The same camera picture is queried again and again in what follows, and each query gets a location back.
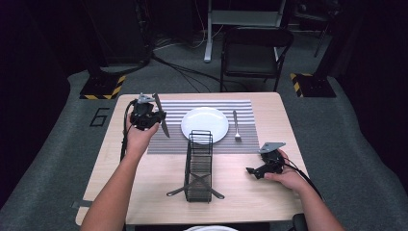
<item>striped placemat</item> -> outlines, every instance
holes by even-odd
[[[166,123],[170,138],[163,130],[153,136],[147,154],[186,154],[188,139],[181,130],[183,116],[192,109],[210,107],[220,110],[228,118],[229,129],[223,139],[213,145],[213,154],[258,153],[260,148],[255,128],[251,101],[245,100],[163,100],[167,112]],[[237,111],[241,141],[235,141],[235,124],[232,112]]]

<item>wooden table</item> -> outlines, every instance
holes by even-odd
[[[281,97],[275,92],[160,94],[162,101],[181,99],[250,99],[260,147],[267,141],[285,142],[283,149],[307,174]],[[84,200],[93,201],[119,163],[123,115],[137,94],[122,95],[103,140]],[[128,224],[231,223],[289,220],[302,213],[297,194],[280,183],[257,180],[246,167],[260,167],[257,153],[216,154],[213,157],[213,188],[225,199],[188,202],[182,192],[166,193],[183,186],[186,155],[144,155],[140,161],[126,219]],[[81,207],[81,224],[88,208]]]

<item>dark background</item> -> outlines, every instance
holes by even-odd
[[[57,121],[69,94],[66,78],[85,69],[136,63],[148,56],[150,32],[160,29],[157,18],[162,10],[143,15],[136,11],[139,1],[115,2],[114,6],[110,2],[1,1],[1,206]],[[193,2],[177,2],[180,11],[191,17],[192,23],[183,24],[184,32],[189,27],[192,34],[201,30]],[[198,2],[206,25],[206,1]],[[345,69],[336,77],[355,109],[361,131],[407,190],[408,7],[404,1],[357,2],[365,6],[361,27]],[[228,1],[218,3],[215,7],[220,9],[228,6]],[[97,9],[112,11],[96,15]],[[274,10],[276,6],[269,1],[240,1],[233,9]],[[121,20],[119,13],[128,20]],[[151,21],[144,21],[147,16]],[[342,49],[337,47],[325,56],[339,57]]]

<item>hand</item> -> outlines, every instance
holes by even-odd
[[[285,164],[289,165],[288,155],[280,149],[278,149],[278,151],[285,159]],[[299,192],[304,187],[308,187],[308,183],[294,169],[288,166],[284,166],[280,174],[267,172],[264,178],[280,182],[285,187],[296,192]]]
[[[151,128],[141,131],[132,125],[130,122],[130,115],[128,115],[125,131],[125,134],[127,133],[126,155],[131,154],[141,157],[146,151],[150,139],[158,129],[159,123],[155,123]]]

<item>gray floor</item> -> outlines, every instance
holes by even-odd
[[[298,98],[294,92],[290,73],[313,73],[328,41],[329,38],[319,57],[313,58],[318,44],[316,34],[296,33],[278,88],[309,175],[347,230],[405,230],[407,194],[360,133],[353,109],[337,81],[329,77],[336,98]],[[203,63],[204,45],[195,49],[174,45],[156,50],[155,54],[168,62],[218,76],[219,48],[220,42],[216,40],[210,64]],[[116,99],[79,99],[87,79],[85,71],[68,78],[71,94],[60,119],[1,210],[0,230],[78,229],[77,210],[71,204],[84,194],[116,103]],[[201,76],[194,79],[212,92],[219,89],[214,80]],[[191,82],[200,92],[208,92],[198,82]],[[253,91],[270,91],[272,84],[273,81],[266,85],[261,81],[248,87]],[[242,91],[235,84],[228,87],[230,91]],[[127,75],[120,94],[140,92],[197,90],[176,71],[152,61],[149,66]],[[99,108],[109,108],[101,111],[101,115],[108,117],[107,122],[102,127],[89,127]],[[288,230],[290,224],[274,222],[271,230]]]

